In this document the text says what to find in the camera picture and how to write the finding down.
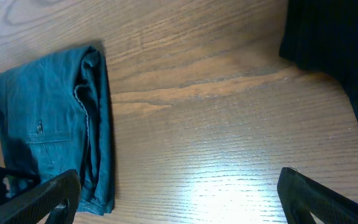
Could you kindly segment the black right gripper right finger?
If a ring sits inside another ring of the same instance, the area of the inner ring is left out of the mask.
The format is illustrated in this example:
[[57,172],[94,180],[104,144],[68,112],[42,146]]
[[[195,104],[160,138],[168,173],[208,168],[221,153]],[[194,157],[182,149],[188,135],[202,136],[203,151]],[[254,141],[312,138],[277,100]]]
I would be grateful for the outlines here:
[[358,203],[291,167],[281,169],[277,192],[288,223],[358,223]]

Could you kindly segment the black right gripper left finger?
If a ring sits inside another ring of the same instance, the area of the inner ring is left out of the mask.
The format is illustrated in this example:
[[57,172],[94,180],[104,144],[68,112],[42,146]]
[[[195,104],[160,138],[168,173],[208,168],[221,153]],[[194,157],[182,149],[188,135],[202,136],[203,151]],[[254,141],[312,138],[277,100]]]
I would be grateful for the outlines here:
[[47,217],[46,223],[71,224],[80,193],[77,171],[68,170],[0,205],[0,223],[38,223]]

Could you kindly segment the dark blue shorts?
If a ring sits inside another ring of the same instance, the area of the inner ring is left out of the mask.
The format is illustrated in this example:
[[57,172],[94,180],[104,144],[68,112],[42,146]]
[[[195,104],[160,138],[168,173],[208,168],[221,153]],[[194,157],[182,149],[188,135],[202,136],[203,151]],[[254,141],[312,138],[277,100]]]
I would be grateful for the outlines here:
[[111,213],[114,155],[104,55],[88,45],[1,73],[0,142],[8,169],[42,182],[74,169],[79,211]]

